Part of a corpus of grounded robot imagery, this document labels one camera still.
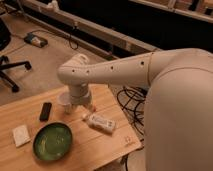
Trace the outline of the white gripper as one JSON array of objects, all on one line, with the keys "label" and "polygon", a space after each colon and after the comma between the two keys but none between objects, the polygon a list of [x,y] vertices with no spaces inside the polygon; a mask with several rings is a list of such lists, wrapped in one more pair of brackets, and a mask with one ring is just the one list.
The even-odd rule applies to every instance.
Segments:
[{"label": "white gripper", "polygon": [[[87,84],[70,85],[69,86],[69,98],[73,105],[86,105],[86,109],[90,112],[93,111],[93,104],[91,104],[92,96],[89,86]],[[72,105],[68,104],[64,107],[65,114],[72,113]]]}]

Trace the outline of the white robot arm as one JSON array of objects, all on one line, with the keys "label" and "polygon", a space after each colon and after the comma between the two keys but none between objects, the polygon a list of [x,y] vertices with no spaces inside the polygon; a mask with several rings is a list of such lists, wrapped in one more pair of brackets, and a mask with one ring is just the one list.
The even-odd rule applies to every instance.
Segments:
[{"label": "white robot arm", "polygon": [[91,101],[90,83],[146,88],[146,171],[213,171],[213,53],[185,48],[97,64],[77,54],[58,78],[73,105]]}]

